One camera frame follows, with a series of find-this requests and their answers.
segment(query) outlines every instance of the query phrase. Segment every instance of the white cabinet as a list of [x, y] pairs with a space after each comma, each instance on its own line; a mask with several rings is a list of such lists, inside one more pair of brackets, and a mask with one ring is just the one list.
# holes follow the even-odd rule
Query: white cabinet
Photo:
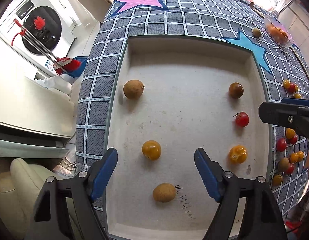
[[309, 66], [309, 13], [298, 1], [294, 1], [278, 19], [292, 35]]
[[71, 138], [73, 111], [71, 101], [26, 77], [4, 75], [0, 69], [1, 125]]
[[0, 39], [0, 68], [5, 75], [25, 76], [34, 80], [37, 68]]

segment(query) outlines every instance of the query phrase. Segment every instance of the pink star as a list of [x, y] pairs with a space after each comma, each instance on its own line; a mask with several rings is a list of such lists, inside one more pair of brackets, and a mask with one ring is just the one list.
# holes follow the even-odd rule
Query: pink star
[[123, 5], [119, 8], [119, 10], [117, 10], [112, 15], [117, 15], [126, 10], [134, 8], [138, 5], [154, 7], [161, 10], [167, 9], [167, 6], [163, 2], [159, 2], [159, 0], [115, 0], [115, 1], [121, 2], [123, 3]]

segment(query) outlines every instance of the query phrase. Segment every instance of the table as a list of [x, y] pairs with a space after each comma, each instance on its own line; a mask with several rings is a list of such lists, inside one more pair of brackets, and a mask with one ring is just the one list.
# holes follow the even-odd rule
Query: table
[[[293, 53], [279, 48], [265, 31], [258, 40], [252, 36], [252, 28], [263, 26], [263, 19], [245, 0], [116, 0], [94, 42], [80, 90], [76, 132], [79, 170], [89, 169], [106, 150], [104, 139], [108, 132], [106, 122], [112, 86], [121, 52], [130, 36], [178, 34], [225, 41], [223, 37], [235, 38], [240, 30], [254, 44], [266, 49], [264, 59], [273, 74], [261, 70], [269, 102], [279, 103], [288, 97], [282, 85], [284, 79], [298, 84], [302, 97], [309, 99], [309, 80]], [[306, 66], [300, 50], [294, 48]], [[285, 152], [276, 152], [275, 142], [285, 136], [285, 130], [275, 125], [270, 129], [272, 151], [268, 181], [278, 172], [276, 165], [281, 157], [299, 150], [307, 156], [307, 141], [302, 137], [295, 145], [288, 145]], [[280, 186], [272, 187], [283, 216], [296, 205], [304, 189], [309, 189], [309, 170], [303, 169], [305, 160], [296, 164], [291, 176], [284, 176]], [[103, 223], [102, 199], [96, 200], [94, 206]]]

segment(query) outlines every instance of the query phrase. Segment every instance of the cherry tomato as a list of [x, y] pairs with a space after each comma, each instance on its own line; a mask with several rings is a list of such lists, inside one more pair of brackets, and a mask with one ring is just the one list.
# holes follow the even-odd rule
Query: cherry tomato
[[155, 161], [158, 160], [161, 155], [161, 146], [158, 142], [150, 140], [143, 144], [141, 151], [144, 156]]
[[299, 93], [293, 93], [294, 98], [301, 98], [301, 95]]
[[283, 157], [278, 162], [278, 170], [282, 172], [286, 172], [286, 170], [289, 168], [290, 162], [287, 157]]
[[235, 123], [238, 126], [245, 127], [249, 123], [249, 116], [245, 112], [240, 112], [235, 115]]
[[232, 163], [241, 164], [247, 159], [247, 150], [242, 145], [237, 145], [231, 148], [229, 158]]
[[242, 97], [243, 86], [238, 82], [232, 83], [229, 87], [229, 95], [234, 99], [238, 99], [238, 98]]
[[298, 140], [298, 136], [295, 135], [295, 136], [293, 136], [291, 139], [289, 139], [289, 143], [291, 143], [291, 144], [296, 144], [297, 140]]
[[286, 170], [286, 174], [291, 175], [293, 173], [293, 170], [294, 170], [294, 165], [290, 163], [289, 168]]
[[289, 88], [288, 88], [288, 91], [289, 91], [290, 93], [296, 92], [296, 84], [290, 83], [290, 86], [289, 86]]
[[287, 142], [285, 138], [280, 138], [277, 141], [277, 151], [283, 152], [287, 148]]
[[290, 87], [290, 81], [289, 81], [288, 79], [286, 79], [286, 80], [283, 81], [283, 87], [284, 87], [285, 89], [289, 89], [289, 87]]
[[296, 131], [295, 131], [295, 130], [293, 130], [293, 129], [291, 129], [291, 128], [287, 128], [287, 129], [286, 129], [286, 137], [287, 137], [288, 139], [293, 138], [295, 135], [296, 135]]
[[302, 151], [298, 151], [297, 155], [298, 155], [298, 162], [302, 161], [304, 158], [304, 153]]
[[290, 155], [290, 163], [294, 164], [298, 162], [299, 155], [297, 153], [291, 153]]
[[283, 177], [281, 174], [274, 175], [272, 179], [272, 185], [279, 186], [282, 181], [283, 181]]

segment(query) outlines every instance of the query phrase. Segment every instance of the red flower decoration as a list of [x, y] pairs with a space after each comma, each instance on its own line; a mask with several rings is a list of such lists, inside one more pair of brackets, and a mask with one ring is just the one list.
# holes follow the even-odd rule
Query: red flower decoration
[[45, 19], [42, 19], [40, 16], [37, 16], [37, 19], [34, 19], [34, 24], [36, 26], [36, 30], [41, 30], [45, 25]]

